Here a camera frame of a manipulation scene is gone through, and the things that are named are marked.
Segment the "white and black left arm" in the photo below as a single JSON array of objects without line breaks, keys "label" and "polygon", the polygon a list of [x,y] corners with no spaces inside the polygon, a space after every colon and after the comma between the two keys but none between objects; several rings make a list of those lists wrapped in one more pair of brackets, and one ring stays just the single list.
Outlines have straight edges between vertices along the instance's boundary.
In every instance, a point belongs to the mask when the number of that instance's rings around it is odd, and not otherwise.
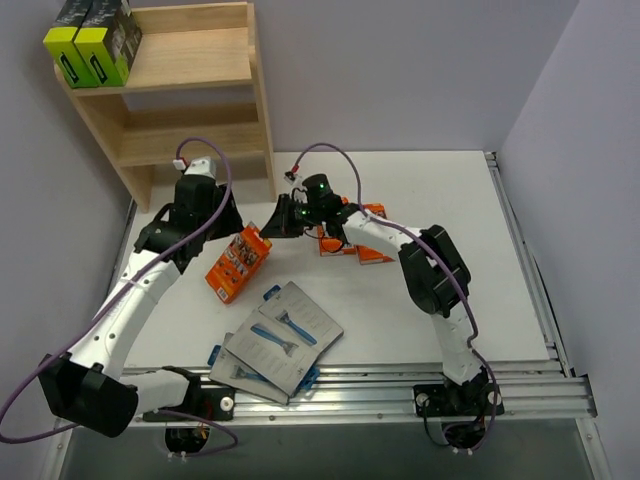
[{"label": "white and black left arm", "polygon": [[41,362],[37,378],[51,412],[106,437],[119,436],[141,413],[167,408],[179,419],[202,405],[199,380],[179,367],[124,377],[125,360],[162,296],[206,242],[243,227],[229,184],[185,174],[174,200],[143,228],[128,264],[97,313],[97,323]]}]

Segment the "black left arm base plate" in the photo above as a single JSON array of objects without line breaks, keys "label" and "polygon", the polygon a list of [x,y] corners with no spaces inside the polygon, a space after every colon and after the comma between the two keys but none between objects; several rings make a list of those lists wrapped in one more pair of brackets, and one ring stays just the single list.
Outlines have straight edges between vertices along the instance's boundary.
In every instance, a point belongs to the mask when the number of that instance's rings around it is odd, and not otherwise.
[{"label": "black left arm base plate", "polygon": [[236,390],[228,386],[192,383],[181,404],[161,407],[161,410],[189,414],[214,422],[230,421],[234,417],[235,393]]}]

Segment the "black green razor box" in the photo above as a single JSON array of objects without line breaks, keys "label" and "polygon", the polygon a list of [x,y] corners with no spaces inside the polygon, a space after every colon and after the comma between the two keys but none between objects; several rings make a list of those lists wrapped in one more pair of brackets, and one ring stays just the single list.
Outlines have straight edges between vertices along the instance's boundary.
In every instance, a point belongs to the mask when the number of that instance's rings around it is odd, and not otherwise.
[{"label": "black green razor box", "polygon": [[127,0],[93,1],[74,44],[99,87],[122,87],[142,37]]},{"label": "black green razor box", "polygon": [[73,89],[98,86],[74,43],[91,5],[91,0],[67,0],[43,40],[67,84]]}]

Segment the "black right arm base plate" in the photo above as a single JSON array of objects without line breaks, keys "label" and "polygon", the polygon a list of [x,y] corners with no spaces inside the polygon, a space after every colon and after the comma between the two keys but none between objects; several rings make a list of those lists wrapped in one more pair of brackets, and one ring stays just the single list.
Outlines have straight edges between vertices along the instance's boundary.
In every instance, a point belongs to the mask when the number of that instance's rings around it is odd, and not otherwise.
[{"label": "black right arm base plate", "polygon": [[457,385],[446,381],[413,386],[416,414],[427,417],[475,417],[490,415],[493,409],[497,416],[503,415],[504,404],[502,400],[493,403],[494,393],[492,383]]}]

